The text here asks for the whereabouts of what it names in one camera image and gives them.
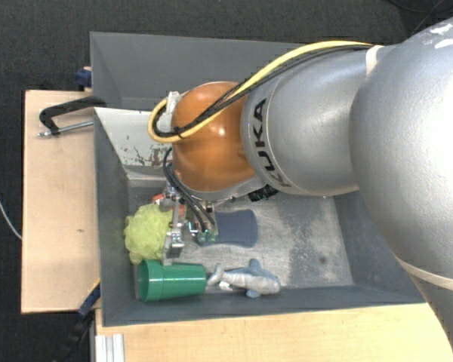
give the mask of white object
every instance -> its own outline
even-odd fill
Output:
[[[95,362],[125,362],[124,335],[97,335]]]

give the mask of dark gray carpet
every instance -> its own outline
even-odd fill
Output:
[[[401,1],[432,7],[431,0]],[[21,92],[77,89],[76,71],[90,64],[90,31],[392,44],[425,17],[381,0],[0,0],[0,194],[5,209],[20,230]],[[47,361],[75,317],[20,315],[20,258],[21,244],[0,214],[0,362]],[[87,360],[87,349],[71,360]]]

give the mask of white cable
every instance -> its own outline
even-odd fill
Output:
[[[0,210],[2,211],[3,217],[7,221],[8,226],[12,230],[12,232],[17,236],[20,240],[22,240],[22,235],[18,232],[18,230],[15,229],[14,225],[12,224],[12,221],[8,218],[7,213],[5,212],[5,209],[3,208],[2,202],[0,201]]]

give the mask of dark blue object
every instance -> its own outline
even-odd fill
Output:
[[[75,74],[75,82],[83,87],[92,87],[92,72],[88,69],[80,69]]]
[[[252,248],[258,239],[257,218],[252,210],[237,212],[215,212],[218,236],[215,241],[206,241],[199,245],[232,244]]]

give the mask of wire bundle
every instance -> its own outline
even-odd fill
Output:
[[[151,112],[148,122],[149,135],[159,143],[174,143],[192,136],[209,122],[213,121],[229,105],[252,92],[257,87],[315,57],[331,54],[338,51],[360,50],[371,47],[370,44],[355,41],[322,41],[308,44],[292,50],[274,60],[245,82],[238,84],[212,103],[205,111],[198,115],[189,124],[175,127],[172,132],[161,132],[157,128],[159,117],[166,110],[167,99],[162,100]]]

